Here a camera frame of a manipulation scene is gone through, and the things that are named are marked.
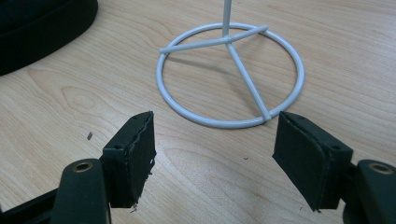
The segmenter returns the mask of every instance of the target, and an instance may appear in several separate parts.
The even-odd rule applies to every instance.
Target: light wood surface
[[[129,117],[152,110],[153,175],[137,211],[113,209],[113,223],[342,223],[343,203],[313,213],[272,159],[277,118],[245,130],[207,128],[183,119],[159,94],[159,48],[221,21],[222,8],[220,0],[100,0],[86,33],[0,77],[3,210],[57,188],[66,165],[99,158]],[[354,148],[355,163],[396,165],[394,0],[233,1],[232,21],[268,24],[300,53],[306,80],[289,112]],[[267,105],[282,102],[295,81],[286,51],[261,35],[235,46]],[[173,53],[163,73],[172,96],[195,113],[260,115],[223,46]]]

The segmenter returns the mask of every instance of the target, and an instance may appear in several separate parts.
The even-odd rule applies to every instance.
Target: circular wire base
[[[204,31],[221,29],[221,28],[222,28],[222,23],[212,23],[212,24],[203,25],[203,26],[191,29],[188,32],[178,36],[167,47],[176,46],[178,43],[180,43],[181,41],[187,39],[188,37],[190,37],[192,35],[196,35],[201,32],[204,32]],[[250,30],[253,28],[257,28],[257,26],[244,24],[244,23],[238,23],[238,22],[230,22],[230,28]],[[304,65],[303,65],[303,62],[302,62],[299,54],[297,53],[297,51],[285,39],[283,39],[279,35],[276,35],[268,30],[266,30],[265,32],[262,32],[260,34],[273,39],[276,43],[278,43],[280,46],[282,46],[289,53],[291,58],[294,60],[294,63],[296,65],[296,69],[297,69],[297,80],[296,80],[295,86],[294,86],[291,94],[286,98],[286,100],[284,102],[282,102],[280,105],[278,105],[277,107],[275,107],[274,109],[269,111],[271,118],[273,118],[276,115],[278,115],[280,111],[283,111],[286,108],[288,108],[297,99],[298,95],[300,94],[300,92],[303,88],[303,85],[304,85]],[[161,54],[160,59],[157,64],[158,88],[160,90],[161,95],[163,96],[163,99],[166,101],[166,103],[168,103],[174,110],[176,110],[176,112],[178,114],[180,114],[184,118],[190,119],[196,123],[200,123],[205,126],[222,128],[222,129],[249,128],[249,127],[263,124],[265,121],[268,120],[268,119],[265,119],[264,117],[257,117],[255,119],[244,119],[244,120],[209,119],[209,118],[194,114],[190,110],[187,110],[183,106],[179,105],[170,96],[170,94],[168,93],[168,91],[166,90],[166,88],[163,84],[163,66],[164,66],[164,62],[165,62],[167,56],[168,56],[167,53]]]

